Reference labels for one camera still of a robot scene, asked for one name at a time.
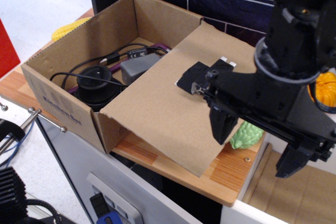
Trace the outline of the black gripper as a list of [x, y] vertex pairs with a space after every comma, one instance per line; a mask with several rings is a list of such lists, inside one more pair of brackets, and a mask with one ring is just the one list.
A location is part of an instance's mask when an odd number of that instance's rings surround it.
[[206, 79], [212, 134], [220, 145], [241, 118], [289, 143], [276, 164], [276, 177], [288, 178], [309, 160], [331, 156], [335, 122], [313, 102], [306, 85], [274, 82], [259, 72], [213, 70]]

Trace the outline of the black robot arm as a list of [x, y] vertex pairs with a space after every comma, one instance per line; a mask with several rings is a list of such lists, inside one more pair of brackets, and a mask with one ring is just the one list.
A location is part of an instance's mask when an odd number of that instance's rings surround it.
[[335, 67], [335, 0], [273, 1], [256, 71], [209, 71], [204, 98], [218, 142], [238, 119], [286, 141], [276, 175], [287, 178], [308, 161], [327, 161], [335, 146], [335, 107], [316, 94], [319, 75]]

